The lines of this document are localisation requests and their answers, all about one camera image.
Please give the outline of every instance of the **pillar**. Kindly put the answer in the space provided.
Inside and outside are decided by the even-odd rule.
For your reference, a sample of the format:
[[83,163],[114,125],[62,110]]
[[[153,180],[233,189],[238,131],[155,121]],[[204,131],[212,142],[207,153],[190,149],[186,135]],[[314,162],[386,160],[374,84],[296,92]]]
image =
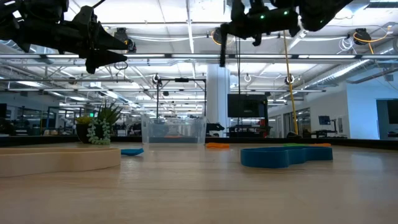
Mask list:
[[208,123],[220,123],[224,131],[213,131],[220,137],[226,137],[225,132],[229,127],[228,119],[228,93],[230,87],[230,71],[220,68],[218,64],[207,65],[207,106],[206,118]]

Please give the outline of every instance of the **table surface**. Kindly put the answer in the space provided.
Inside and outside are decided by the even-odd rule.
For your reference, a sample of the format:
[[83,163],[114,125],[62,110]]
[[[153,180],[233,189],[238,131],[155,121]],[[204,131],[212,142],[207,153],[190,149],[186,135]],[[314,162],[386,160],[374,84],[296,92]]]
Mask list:
[[239,151],[244,147],[264,145],[234,144],[228,151],[217,151],[190,144],[154,144],[146,146],[141,156],[123,156],[117,167],[2,178],[0,222],[379,224],[398,220],[395,151],[333,146],[334,161],[256,169],[240,164]]

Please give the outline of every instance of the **clear plastic bin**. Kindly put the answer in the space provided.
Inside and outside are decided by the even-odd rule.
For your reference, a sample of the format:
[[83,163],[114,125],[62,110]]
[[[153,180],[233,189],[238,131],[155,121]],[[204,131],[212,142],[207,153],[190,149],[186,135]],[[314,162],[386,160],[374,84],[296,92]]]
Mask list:
[[204,144],[206,119],[156,119],[142,116],[142,142]]

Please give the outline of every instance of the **blue object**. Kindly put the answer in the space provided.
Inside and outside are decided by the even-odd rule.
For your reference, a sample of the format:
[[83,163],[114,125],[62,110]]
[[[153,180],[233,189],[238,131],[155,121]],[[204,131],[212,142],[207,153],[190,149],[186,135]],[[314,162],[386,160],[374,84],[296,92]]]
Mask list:
[[330,147],[291,146],[241,150],[241,163],[248,167],[285,168],[307,161],[329,160],[333,160]]
[[125,156],[136,156],[144,152],[144,149],[122,149],[121,154]]

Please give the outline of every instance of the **yellow pole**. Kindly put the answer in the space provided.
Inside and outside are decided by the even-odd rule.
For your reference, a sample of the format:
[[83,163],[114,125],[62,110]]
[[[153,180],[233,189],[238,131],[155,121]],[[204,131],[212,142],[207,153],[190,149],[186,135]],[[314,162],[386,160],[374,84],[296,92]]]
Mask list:
[[294,106],[293,86],[289,70],[289,59],[287,58],[286,31],[284,31],[284,44],[285,44],[285,56],[286,56],[286,68],[287,68],[287,81],[289,81],[290,98],[292,99],[292,107],[293,107],[294,131],[296,134],[299,134],[299,130],[297,128],[296,107]]

